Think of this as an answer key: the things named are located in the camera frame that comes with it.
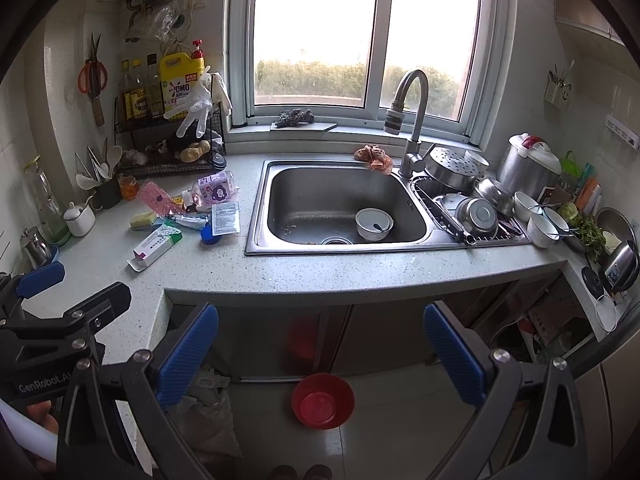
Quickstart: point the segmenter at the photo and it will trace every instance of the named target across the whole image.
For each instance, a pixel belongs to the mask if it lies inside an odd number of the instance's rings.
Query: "metal basin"
[[[356,229],[360,209],[389,213],[394,227],[368,242]],[[408,182],[359,162],[266,162],[246,253],[355,253],[416,250],[438,230]]]

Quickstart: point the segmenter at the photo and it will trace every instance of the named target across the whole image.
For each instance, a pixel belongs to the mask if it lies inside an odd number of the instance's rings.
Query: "window frame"
[[[506,31],[508,0],[479,0],[476,44],[472,53],[466,95],[459,121],[425,116],[424,136],[478,144],[487,122],[500,69]],[[254,4],[255,0],[225,0],[225,77],[229,88],[232,126],[271,124],[291,105],[255,105],[254,102]],[[340,126],[382,129],[386,108],[380,107],[380,93],[386,61],[391,0],[376,0],[368,79],[363,107],[308,105],[320,121]],[[410,131],[415,113],[407,112],[403,131]]]

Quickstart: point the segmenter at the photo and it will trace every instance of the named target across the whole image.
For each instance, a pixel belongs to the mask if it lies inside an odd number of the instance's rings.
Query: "faucet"
[[[400,128],[402,127],[402,118],[404,118],[404,99],[406,98],[409,86],[411,86],[411,83],[416,78],[420,82],[420,104],[418,105],[418,112],[415,115],[414,131],[411,134],[411,139],[406,142],[404,156],[402,157],[402,163],[398,171],[398,175],[407,180],[414,176],[414,172],[420,173],[424,171],[425,167],[424,159],[420,156],[419,152],[421,144],[420,131],[422,129],[424,113],[427,109],[427,101],[429,100],[429,80],[422,70],[410,70],[402,76],[396,89],[394,100],[391,103],[391,108],[386,111],[385,117],[386,133],[399,135]]]

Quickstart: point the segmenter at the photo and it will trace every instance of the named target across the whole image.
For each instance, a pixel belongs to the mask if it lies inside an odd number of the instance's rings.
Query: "blue bottle cap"
[[[215,245],[220,241],[222,235],[213,235],[213,229],[211,229],[211,225],[205,225],[200,231],[200,238],[202,238],[202,243],[205,245]]]

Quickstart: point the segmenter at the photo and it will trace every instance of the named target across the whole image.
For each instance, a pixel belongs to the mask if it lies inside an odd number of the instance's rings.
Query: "white speckled countertop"
[[[327,157],[341,160],[345,155]],[[139,348],[155,346],[166,330],[173,303],[367,303],[444,294],[562,268],[594,326],[596,338],[604,337],[593,317],[593,300],[580,279],[584,263],[564,244],[546,251],[525,245],[406,253],[246,256],[244,245],[265,158],[274,157],[227,157],[227,169],[233,171],[241,187],[241,235],[225,236],[217,245],[207,247],[200,242],[199,232],[184,228],[184,237],[175,247],[148,269],[136,273],[127,259],[147,233],[131,231],[129,219],[146,206],[138,201],[121,202],[99,212],[87,236],[73,238],[62,248],[64,281],[25,301],[24,307],[37,316],[59,316],[113,282],[126,283],[132,295],[129,311],[96,338],[107,345],[105,362],[117,362]],[[196,176],[155,180],[169,194],[178,194],[190,187]]]

